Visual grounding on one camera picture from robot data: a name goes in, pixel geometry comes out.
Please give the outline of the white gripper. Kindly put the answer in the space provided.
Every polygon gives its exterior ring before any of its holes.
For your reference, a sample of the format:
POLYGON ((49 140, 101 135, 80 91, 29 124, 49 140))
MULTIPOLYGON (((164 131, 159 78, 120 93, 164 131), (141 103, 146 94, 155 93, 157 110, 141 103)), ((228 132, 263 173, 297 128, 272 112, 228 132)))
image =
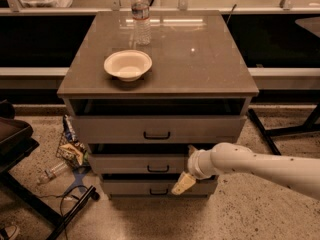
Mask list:
POLYGON ((190 189, 196 183, 196 179, 203 180, 214 175, 210 151, 198 150, 193 145, 188 145, 188 155, 187 168, 189 173, 181 173, 171 190, 174 195, 181 195, 190 189))

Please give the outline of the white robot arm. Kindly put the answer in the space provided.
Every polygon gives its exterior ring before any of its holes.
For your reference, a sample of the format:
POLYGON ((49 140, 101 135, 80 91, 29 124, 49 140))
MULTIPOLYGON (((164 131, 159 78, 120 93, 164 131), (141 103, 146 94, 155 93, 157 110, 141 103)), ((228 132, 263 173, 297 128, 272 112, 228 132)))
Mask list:
POLYGON ((259 154, 231 143, 219 143, 210 150, 190 145, 187 171, 181 173, 171 192, 181 195, 197 180, 229 173, 251 174, 320 199, 319 159, 259 154))

